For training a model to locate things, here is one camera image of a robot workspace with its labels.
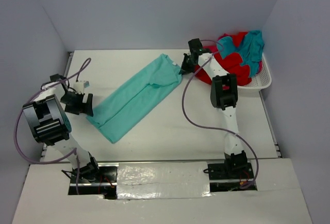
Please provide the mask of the mint green t shirt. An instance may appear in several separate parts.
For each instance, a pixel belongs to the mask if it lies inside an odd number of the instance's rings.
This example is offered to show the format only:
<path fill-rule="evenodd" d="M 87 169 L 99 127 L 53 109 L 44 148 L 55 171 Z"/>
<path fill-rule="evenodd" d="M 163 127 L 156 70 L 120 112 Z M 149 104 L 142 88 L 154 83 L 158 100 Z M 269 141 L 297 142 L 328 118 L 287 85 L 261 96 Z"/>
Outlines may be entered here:
<path fill-rule="evenodd" d="M 111 143 L 118 142 L 181 84 L 180 66 L 161 54 L 93 108 L 87 120 Z"/>

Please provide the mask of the red t shirt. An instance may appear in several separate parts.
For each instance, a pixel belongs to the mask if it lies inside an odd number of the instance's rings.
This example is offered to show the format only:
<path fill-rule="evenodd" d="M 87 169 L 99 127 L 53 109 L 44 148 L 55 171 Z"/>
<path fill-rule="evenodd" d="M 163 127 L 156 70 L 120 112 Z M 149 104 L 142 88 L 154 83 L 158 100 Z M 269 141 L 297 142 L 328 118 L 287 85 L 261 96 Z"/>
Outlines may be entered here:
<path fill-rule="evenodd" d="M 248 32 L 239 32 L 236 35 L 224 34 L 219 37 L 218 42 L 223 45 L 216 45 L 218 52 L 214 57 L 217 63 L 228 73 L 237 77 L 238 86 L 245 86 L 252 81 L 250 77 L 250 66 L 243 65 L 243 56 L 238 53 L 238 47 L 242 44 L 243 38 Z"/>

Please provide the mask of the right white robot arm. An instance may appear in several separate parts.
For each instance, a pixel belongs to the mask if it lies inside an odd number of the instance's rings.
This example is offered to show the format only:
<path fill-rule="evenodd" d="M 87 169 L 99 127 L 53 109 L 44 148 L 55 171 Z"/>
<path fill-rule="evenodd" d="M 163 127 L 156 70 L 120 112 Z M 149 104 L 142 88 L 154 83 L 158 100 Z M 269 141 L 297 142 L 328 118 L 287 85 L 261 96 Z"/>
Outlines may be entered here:
<path fill-rule="evenodd" d="M 236 178 L 248 165 L 248 159 L 241 139 L 238 137 L 236 106 L 238 101 L 237 79 L 227 72 L 211 53 L 184 53 L 180 74 L 193 73 L 200 66 L 211 79 L 210 101 L 222 118 L 221 130 L 227 132 L 224 138 L 224 172 L 229 178 Z"/>

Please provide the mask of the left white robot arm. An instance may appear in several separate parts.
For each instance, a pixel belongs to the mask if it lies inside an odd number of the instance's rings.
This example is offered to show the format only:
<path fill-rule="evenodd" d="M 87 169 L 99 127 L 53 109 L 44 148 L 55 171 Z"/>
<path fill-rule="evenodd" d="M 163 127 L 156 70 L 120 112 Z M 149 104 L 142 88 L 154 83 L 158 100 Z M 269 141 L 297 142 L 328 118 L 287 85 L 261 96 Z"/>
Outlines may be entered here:
<path fill-rule="evenodd" d="M 100 178 L 101 169 L 90 152 L 72 136 L 67 116 L 85 114 L 93 117 L 93 94 L 85 93 L 88 85 L 86 81 L 78 81 L 70 88 L 60 78 L 44 83 L 36 98 L 23 106 L 23 113 L 35 141 L 67 155 L 73 173 L 80 180 L 92 183 Z"/>

